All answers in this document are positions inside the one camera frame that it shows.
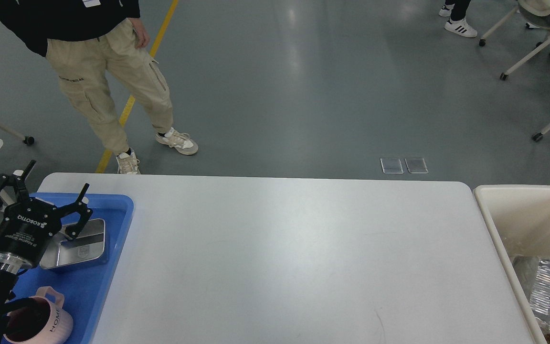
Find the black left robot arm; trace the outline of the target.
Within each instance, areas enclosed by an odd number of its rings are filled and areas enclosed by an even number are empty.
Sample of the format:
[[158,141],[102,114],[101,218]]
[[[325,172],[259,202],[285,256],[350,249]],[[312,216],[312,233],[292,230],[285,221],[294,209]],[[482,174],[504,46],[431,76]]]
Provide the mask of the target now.
[[0,340],[11,333],[9,313],[24,307],[37,308],[33,298],[16,299],[13,288],[21,269],[36,268],[55,235],[63,229],[62,219],[78,213],[79,220],[64,229],[69,240],[75,240],[89,222],[93,211],[87,205],[85,183],[78,198],[67,205],[56,206],[30,196],[25,180],[35,161],[11,175],[0,174]]

